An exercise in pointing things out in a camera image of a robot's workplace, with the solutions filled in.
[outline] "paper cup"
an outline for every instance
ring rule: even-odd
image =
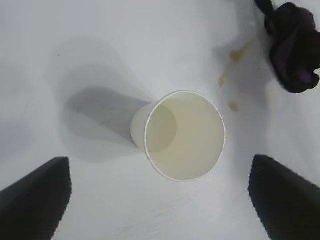
[[[225,125],[214,105],[192,91],[171,93],[141,108],[131,135],[164,177],[185,182],[210,172],[225,143]]]

